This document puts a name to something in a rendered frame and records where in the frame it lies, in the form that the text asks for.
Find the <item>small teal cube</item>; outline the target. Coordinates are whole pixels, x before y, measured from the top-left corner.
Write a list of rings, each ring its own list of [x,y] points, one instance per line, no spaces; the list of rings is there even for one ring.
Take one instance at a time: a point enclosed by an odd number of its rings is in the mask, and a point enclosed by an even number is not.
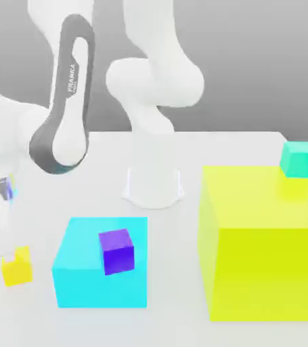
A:
[[[280,168],[287,178],[308,179],[308,141],[285,141]]]

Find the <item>large yellow-green box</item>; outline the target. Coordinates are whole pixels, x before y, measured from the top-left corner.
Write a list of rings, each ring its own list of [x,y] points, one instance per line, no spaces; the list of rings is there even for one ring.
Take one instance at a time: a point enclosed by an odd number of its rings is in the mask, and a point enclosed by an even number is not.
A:
[[[212,321],[308,321],[308,178],[205,166],[198,255]]]

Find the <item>large cyan box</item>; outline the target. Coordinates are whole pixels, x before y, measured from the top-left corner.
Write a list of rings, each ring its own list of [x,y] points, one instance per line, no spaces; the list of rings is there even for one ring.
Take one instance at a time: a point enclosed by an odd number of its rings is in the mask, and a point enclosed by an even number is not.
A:
[[[106,276],[99,233],[123,228],[134,245],[135,268]],[[58,306],[145,308],[147,269],[147,218],[71,218],[51,269]]]

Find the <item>small yellow cube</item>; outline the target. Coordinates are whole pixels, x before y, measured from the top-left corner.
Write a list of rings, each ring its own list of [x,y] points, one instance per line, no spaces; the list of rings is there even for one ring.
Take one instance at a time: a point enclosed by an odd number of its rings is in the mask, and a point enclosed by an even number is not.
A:
[[[7,287],[31,282],[32,263],[29,246],[17,247],[12,261],[6,261],[5,258],[2,258],[1,271]]]

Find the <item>small purple cube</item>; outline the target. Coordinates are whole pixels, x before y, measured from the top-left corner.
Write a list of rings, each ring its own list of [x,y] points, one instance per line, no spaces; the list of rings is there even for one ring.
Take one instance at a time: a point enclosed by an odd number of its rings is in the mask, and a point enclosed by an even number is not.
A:
[[[126,228],[99,233],[106,276],[135,268],[134,245]]]

